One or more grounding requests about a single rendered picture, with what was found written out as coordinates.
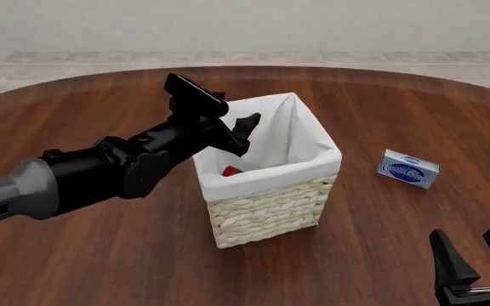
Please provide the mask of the wicker basket with white liner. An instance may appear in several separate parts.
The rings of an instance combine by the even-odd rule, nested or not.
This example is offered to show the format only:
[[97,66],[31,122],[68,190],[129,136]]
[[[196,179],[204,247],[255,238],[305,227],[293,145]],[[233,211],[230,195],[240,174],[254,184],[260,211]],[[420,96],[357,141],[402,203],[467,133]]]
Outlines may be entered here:
[[[222,122],[261,115],[242,157],[208,147],[192,157],[219,249],[318,224],[342,153],[296,93],[229,103]],[[223,177],[238,167],[244,173]]]

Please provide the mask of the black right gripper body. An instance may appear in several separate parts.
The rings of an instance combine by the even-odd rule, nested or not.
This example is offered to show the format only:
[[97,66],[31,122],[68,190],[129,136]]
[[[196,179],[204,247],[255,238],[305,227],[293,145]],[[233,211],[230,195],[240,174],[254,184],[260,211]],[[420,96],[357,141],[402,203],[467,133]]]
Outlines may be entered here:
[[490,287],[435,287],[439,306],[490,306]]

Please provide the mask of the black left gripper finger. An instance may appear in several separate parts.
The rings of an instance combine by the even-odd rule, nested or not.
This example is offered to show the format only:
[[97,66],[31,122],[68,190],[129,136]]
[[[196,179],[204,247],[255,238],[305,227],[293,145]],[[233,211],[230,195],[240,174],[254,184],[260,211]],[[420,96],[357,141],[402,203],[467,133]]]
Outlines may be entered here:
[[234,142],[245,142],[250,137],[250,134],[258,126],[261,119],[259,113],[254,113],[250,116],[236,119],[236,124],[232,129],[232,137]]

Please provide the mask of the blue cream cheese box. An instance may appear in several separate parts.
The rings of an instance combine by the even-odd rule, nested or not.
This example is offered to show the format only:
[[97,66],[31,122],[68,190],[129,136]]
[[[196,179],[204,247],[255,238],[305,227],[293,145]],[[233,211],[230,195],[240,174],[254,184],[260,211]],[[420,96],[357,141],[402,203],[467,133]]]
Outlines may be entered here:
[[385,150],[377,168],[378,174],[425,190],[430,188],[439,172],[440,165],[393,150]]

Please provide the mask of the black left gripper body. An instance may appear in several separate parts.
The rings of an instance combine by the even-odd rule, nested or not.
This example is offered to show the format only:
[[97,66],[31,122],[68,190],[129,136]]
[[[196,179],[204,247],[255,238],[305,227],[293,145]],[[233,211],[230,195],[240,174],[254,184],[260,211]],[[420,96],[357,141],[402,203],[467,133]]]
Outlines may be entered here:
[[219,118],[206,117],[205,124],[205,148],[215,148],[238,157],[242,157],[248,152],[249,140],[232,132]]

